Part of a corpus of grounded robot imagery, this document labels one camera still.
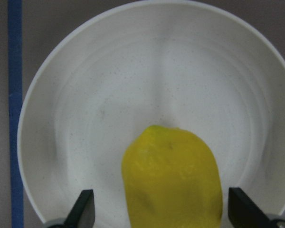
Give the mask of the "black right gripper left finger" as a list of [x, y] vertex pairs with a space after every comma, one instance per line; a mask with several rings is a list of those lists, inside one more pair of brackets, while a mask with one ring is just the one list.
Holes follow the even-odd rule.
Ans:
[[93, 190], [83, 190], [64, 221], [64, 226], [66, 228], [92, 228], [94, 224], [94, 192]]

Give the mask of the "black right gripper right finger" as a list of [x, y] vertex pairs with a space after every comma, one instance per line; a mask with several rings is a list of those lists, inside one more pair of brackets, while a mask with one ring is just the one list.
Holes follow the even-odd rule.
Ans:
[[234, 228], [266, 228], [270, 219], [239, 187], [228, 190], [228, 218]]

